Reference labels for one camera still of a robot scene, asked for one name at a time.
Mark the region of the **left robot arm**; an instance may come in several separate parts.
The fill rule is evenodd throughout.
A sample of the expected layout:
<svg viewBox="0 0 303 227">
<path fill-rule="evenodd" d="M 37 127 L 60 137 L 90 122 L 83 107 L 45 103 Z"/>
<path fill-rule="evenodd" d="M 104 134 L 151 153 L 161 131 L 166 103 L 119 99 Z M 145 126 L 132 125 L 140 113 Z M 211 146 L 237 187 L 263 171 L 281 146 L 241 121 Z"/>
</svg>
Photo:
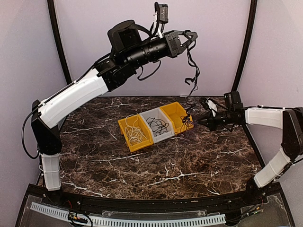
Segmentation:
<svg viewBox="0 0 303 227">
<path fill-rule="evenodd" d="M 122 86 L 137 69 L 164 57 L 176 58 L 194 47 L 197 33 L 172 30 L 163 33 L 158 25 L 147 30 L 133 20 L 121 22 L 107 33 L 111 51 L 98 59 L 80 78 L 51 97 L 32 104 L 26 120 L 37 141 L 37 157 L 42 160 L 44 187 L 56 206 L 67 196 L 60 191 L 59 154 L 62 142 L 59 122 L 91 99 Z"/>
</svg>

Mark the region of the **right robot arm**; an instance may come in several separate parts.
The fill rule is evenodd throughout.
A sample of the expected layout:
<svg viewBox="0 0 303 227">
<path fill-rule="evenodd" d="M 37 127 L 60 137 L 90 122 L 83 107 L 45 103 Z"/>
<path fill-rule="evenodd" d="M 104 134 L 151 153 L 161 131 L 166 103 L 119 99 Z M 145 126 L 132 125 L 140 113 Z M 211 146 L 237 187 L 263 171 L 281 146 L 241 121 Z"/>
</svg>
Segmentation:
<svg viewBox="0 0 303 227">
<path fill-rule="evenodd" d="M 280 129 L 282 142 L 274 157 L 246 183 L 242 202 L 252 205 L 260 200 L 270 185 L 300 160 L 303 155 L 303 109 L 302 107 L 270 107 L 258 105 L 245 107 L 238 91 L 224 94 L 225 105 L 211 98 L 202 97 L 199 102 L 208 112 L 202 115 L 198 124 L 211 131 L 219 126 L 257 125 Z"/>
</svg>

